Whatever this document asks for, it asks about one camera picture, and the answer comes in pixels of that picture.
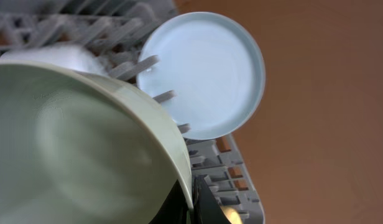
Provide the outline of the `small light blue bowl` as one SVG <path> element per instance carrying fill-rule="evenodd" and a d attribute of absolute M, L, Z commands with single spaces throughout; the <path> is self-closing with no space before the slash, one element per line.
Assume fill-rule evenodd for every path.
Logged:
<path fill-rule="evenodd" d="M 109 77 L 102 63 L 90 51 L 79 45 L 12 50 L 2 54 L 0 59 L 37 61 L 82 73 Z"/>

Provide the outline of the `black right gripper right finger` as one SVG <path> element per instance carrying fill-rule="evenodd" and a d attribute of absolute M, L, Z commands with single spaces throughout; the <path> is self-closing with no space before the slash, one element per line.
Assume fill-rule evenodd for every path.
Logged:
<path fill-rule="evenodd" d="M 193 181 L 192 224 L 230 224 L 204 177 L 198 176 Z"/>

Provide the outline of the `green bowl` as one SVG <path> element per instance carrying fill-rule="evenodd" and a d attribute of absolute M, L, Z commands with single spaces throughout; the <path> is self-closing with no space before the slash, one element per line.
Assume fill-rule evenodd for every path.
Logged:
<path fill-rule="evenodd" d="M 175 184 L 193 208 L 185 141 L 149 95 L 0 60 L 0 223 L 149 223 Z"/>

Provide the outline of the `yellow cup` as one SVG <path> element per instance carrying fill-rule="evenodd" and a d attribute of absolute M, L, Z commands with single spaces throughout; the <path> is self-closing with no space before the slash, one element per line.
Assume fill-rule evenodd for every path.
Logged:
<path fill-rule="evenodd" d="M 242 219 L 237 210 L 226 206 L 220 206 L 220 208 L 231 224 L 242 224 Z"/>

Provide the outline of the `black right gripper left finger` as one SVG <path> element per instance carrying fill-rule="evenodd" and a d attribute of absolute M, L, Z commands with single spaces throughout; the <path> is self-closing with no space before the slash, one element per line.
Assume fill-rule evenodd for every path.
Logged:
<path fill-rule="evenodd" d="M 176 181 L 161 208 L 149 224 L 186 224 L 188 207 L 179 181 Z"/>

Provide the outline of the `light blue plate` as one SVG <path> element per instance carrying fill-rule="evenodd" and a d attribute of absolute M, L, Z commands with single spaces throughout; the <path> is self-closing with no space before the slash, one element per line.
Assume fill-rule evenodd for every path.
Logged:
<path fill-rule="evenodd" d="M 155 65 L 138 74 L 150 96 L 173 91 L 163 108 L 187 139 L 225 136 L 240 128 L 259 106 L 265 66 L 259 46 L 234 20 L 213 12 L 190 12 L 159 26 L 144 44 L 141 60 Z"/>

